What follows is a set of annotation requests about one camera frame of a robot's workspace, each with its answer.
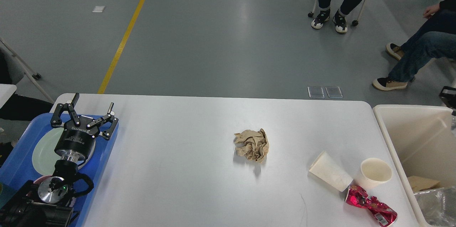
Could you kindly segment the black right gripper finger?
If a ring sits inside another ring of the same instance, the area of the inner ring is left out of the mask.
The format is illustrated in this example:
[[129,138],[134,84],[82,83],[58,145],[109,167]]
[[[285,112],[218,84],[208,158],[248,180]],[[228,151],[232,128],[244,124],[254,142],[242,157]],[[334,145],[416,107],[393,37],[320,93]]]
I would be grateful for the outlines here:
[[440,100],[446,105],[446,107],[453,110],[456,109],[456,89],[451,86],[443,86],[439,93]]

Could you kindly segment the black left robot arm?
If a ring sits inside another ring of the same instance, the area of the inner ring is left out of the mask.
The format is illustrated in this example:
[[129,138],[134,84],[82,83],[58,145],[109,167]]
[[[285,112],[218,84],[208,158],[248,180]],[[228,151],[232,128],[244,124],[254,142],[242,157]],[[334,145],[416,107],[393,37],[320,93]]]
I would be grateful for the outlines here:
[[105,115],[75,111],[79,94],[37,116],[1,167],[2,227],[81,227],[116,139]]

